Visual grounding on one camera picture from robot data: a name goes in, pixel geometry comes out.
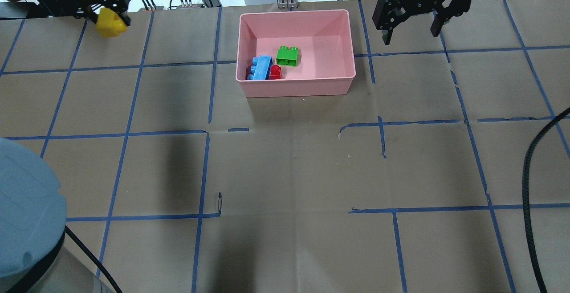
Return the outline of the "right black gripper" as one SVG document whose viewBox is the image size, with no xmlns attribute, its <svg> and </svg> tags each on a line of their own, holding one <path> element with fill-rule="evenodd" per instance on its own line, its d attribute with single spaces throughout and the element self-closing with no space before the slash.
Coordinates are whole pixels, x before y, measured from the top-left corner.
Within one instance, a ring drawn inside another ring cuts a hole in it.
<svg viewBox="0 0 570 293">
<path fill-rule="evenodd" d="M 389 45 L 397 25 L 412 16 L 435 12 L 430 32 L 438 37 L 452 17 L 469 11 L 471 3 L 472 0 L 377 0 L 372 20 L 382 33 L 383 43 Z"/>
</svg>

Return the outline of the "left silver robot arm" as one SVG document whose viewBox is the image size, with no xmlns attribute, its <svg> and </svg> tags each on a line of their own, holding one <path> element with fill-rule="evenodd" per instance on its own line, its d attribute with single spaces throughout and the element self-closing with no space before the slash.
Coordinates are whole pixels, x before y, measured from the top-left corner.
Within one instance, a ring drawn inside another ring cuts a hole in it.
<svg viewBox="0 0 570 293">
<path fill-rule="evenodd" d="M 128 0 L 38 1 L 49 16 L 93 21 L 104 37 L 118 36 L 130 25 Z M 66 225 L 66 201 L 51 167 L 2 138 L 0 168 L 1 291 L 119 293 L 110 273 Z"/>
</svg>

